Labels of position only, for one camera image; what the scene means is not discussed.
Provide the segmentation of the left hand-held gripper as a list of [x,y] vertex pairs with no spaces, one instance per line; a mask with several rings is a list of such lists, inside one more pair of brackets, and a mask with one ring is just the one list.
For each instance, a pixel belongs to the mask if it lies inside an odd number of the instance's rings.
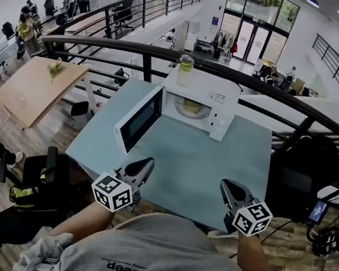
[[103,173],[92,183],[95,201],[117,212],[123,208],[133,211],[141,200],[139,188],[151,175],[155,165],[153,157],[124,162],[118,169]]

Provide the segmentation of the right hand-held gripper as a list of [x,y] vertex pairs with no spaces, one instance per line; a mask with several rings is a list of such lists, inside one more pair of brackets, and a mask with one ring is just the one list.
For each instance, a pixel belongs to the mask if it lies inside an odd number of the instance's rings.
[[266,229],[273,216],[265,202],[253,196],[246,186],[231,179],[221,180],[219,188],[228,209],[224,223],[229,234],[238,231],[249,237]]

